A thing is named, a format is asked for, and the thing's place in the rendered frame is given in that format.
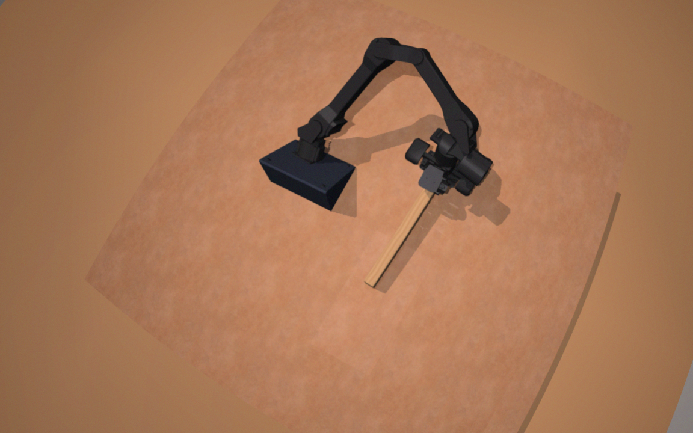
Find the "brown wooden board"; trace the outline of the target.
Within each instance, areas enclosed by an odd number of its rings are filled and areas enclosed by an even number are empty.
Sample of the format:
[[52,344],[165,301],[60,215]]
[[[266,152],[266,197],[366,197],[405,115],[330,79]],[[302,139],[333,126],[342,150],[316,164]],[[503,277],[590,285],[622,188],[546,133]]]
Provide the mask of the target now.
[[383,273],[387,271],[389,264],[392,262],[396,256],[399,249],[405,243],[411,231],[414,229],[417,221],[420,219],[422,213],[429,205],[431,199],[433,199],[435,194],[423,189],[420,195],[416,197],[416,201],[412,208],[408,211],[405,218],[402,220],[401,225],[397,228],[396,232],[393,234],[393,238],[387,244],[387,247],[383,250],[381,256],[377,259],[373,268],[369,271],[368,276],[364,278],[364,283],[369,285],[369,287],[376,287],[378,281],[383,276]]

